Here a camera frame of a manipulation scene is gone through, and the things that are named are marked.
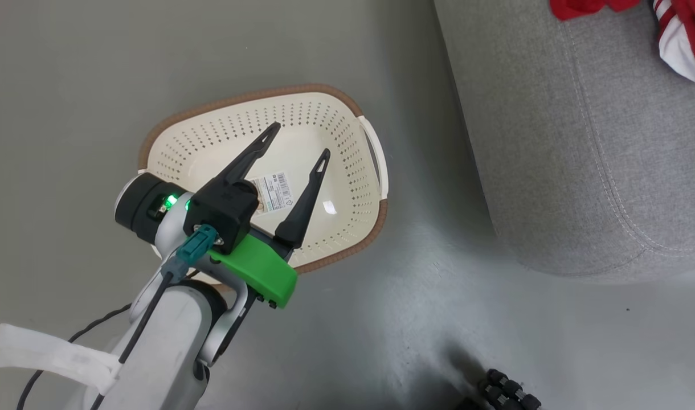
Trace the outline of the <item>grey fabric sofa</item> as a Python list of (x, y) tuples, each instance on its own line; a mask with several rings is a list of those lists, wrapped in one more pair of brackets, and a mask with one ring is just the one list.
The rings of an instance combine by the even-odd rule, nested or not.
[(695, 83), (652, 0), (558, 20), (550, 0), (435, 0), (486, 205), (537, 272), (643, 282), (695, 269)]

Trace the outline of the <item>cream perforated laundry basket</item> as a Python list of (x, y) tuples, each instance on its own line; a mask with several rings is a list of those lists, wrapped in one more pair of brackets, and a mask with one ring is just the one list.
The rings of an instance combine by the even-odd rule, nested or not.
[(193, 192), (273, 122), (282, 127), (249, 179), (285, 172), (297, 198), (322, 151), (331, 151), (308, 233), (290, 264), (297, 273), (314, 272), (365, 249), (387, 218), (386, 157), (358, 104), (335, 87), (256, 91), (171, 115), (145, 138), (137, 170)]

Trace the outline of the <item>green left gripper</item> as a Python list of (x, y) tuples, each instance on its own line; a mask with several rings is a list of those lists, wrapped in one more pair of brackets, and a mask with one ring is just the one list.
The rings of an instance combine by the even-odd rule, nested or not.
[[(214, 177), (215, 181), (232, 185), (244, 180), (254, 163), (269, 150), (281, 127), (279, 122), (273, 122), (265, 128)], [(287, 218), (276, 228), (274, 249), (296, 249), (302, 246), (330, 158), (331, 151), (323, 150), (309, 172), (308, 185)], [(298, 275), (274, 249), (256, 236), (248, 234), (229, 255), (220, 254), (214, 248), (210, 249), (208, 255), (225, 265), (230, 272), (262, 295), (265, 301), (284, 309), (295, 291)]]

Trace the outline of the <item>red white sports garment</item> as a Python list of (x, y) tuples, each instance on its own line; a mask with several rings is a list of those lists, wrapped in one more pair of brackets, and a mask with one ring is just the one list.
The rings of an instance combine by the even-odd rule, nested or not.
[[(695, 83), (695, 0), (650, 0), (658, 22), (660, 58), (675, 73)], [(593, 15), (605, 7), (616, 13), (641, 0), (549, 0), (560, 21)]]

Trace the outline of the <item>white barcode sticker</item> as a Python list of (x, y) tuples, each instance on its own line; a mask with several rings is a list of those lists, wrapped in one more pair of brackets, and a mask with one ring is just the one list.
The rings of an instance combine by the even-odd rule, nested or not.
[(259, 204), (256, 215), (277, 212), (295, 205), (296, 200), (292, 195), (291, 185), (285, 172), (249, 179), (249, 182), (257, 190)]

